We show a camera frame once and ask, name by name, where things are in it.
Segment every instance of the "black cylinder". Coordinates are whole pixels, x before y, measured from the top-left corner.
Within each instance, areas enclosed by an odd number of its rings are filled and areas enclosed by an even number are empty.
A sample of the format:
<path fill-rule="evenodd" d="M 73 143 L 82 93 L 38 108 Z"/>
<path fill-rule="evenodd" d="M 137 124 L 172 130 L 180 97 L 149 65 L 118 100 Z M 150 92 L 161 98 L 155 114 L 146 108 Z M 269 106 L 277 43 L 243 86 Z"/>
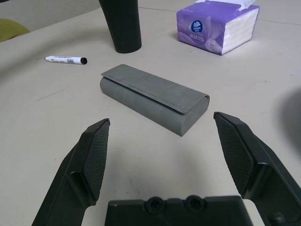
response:
<path fill-rule="evenodd" d="M 138 0 L 99 0 L 115 49 L 131 53 L 141 48 Z"/>

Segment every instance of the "gray glasses case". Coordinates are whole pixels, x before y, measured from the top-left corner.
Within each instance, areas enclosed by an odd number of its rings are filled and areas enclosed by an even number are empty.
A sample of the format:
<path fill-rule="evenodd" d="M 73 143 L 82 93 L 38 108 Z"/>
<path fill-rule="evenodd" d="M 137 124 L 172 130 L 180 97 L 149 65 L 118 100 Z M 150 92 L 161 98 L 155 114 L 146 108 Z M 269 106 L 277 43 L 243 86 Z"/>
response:
<path fill-rule="evenodd" d="M 140 71 L 119 65 L 104 73 L 104 94 L 183 136 L 204 114 L 209 95 Z"/>

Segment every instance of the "purple tissue package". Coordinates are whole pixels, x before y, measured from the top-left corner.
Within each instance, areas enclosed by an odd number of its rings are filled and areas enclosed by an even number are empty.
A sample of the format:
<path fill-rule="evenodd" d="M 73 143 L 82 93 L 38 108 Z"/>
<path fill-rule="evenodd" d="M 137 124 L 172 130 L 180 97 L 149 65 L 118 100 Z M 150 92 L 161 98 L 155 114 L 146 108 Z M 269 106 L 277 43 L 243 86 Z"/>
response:
<path fill-rule="evenodd" d="M 259 6 L 205 1 L 177 12 L 178 40 L 223 55 L 252 38 Z"/>

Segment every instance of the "white marker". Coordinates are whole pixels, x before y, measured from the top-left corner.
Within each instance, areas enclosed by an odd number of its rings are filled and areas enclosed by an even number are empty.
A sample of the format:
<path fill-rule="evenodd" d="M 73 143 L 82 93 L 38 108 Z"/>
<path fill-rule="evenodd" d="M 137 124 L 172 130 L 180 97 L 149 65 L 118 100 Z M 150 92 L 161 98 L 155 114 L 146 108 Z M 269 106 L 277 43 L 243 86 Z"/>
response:
<path fill-rule="evenodd" d="M 65 64 L 77 64 L 85 65 L 88 61 L 85 57 L 71 57 L 71 56 L 48 56 L 45 60 L 55 63 L 65 63 Z"/>

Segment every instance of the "beige table surface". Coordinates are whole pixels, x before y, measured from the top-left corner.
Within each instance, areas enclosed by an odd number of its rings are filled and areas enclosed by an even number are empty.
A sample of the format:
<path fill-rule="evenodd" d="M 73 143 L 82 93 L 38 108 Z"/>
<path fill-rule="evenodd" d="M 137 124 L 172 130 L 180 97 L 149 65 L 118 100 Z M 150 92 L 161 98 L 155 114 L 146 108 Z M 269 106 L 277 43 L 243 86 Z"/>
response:
<path fill-rule="evenodd" d="M 131 54 L 115 52 L 101 9 L 0 44 L 0 225 L 31 225 L 65 155 L 103 118 L 107 166 L 83 226 L 102 226 L 109 200 L 238 194 L 214 111 L 245 121 L 301 185 L 301 27 L 258 21 L 252 41 L 221 57 L 178 42 L 175 12 L 140 9 L 140 20 L 143 47 Z M 208 111 L 185 136 L 170 132 L 101 92 L 101 73 L 119 64 L 209 94 Z"/>

